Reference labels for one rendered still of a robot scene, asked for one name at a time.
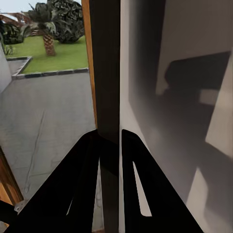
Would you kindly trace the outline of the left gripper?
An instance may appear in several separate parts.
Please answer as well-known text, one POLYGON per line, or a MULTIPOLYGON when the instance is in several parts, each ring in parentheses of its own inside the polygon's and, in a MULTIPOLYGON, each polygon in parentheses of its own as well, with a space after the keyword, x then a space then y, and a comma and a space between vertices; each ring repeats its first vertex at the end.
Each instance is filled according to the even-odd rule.
POLYGON ((17 211, 14 210, 14 206, 6 202, 6 206, 2 213, 0 214, 0 221, 11 225, 11 223, 18 216, 17 211))

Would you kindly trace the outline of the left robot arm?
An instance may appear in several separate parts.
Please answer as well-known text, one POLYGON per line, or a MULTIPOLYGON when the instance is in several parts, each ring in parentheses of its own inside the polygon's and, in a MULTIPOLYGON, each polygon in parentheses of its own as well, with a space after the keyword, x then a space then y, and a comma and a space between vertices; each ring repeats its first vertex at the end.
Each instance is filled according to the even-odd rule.
POLYGON ((15 206, 12 206, 11 204, 0 200, 0 221, 11 225, 27 204, 26 200, 23 200, 15 206))

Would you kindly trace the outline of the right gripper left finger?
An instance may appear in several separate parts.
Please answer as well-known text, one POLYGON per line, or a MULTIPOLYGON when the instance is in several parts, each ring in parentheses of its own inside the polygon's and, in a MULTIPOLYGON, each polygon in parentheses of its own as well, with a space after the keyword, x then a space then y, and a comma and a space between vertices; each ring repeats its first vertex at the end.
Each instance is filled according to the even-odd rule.
POLYGON ((4 233, 92 233, 98 129, 83 135, 4 233))

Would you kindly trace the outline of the poster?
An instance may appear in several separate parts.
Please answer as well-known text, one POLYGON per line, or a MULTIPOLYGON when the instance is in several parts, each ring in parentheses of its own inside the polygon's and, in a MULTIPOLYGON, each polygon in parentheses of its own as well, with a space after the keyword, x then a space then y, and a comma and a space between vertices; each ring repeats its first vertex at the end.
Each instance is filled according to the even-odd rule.
POLYGON ((89 0, 105 233, 119 233, 121 0, 89 0))

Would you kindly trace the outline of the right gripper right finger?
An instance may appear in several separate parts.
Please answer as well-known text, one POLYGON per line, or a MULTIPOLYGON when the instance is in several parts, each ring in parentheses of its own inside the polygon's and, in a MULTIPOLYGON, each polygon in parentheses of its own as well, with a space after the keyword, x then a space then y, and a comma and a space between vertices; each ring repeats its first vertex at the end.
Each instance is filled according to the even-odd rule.
POLYGON ((125 233, 204 233, 140 137, 122 130, 125 233), (141 214, 135 163, 152 216, 141 214))

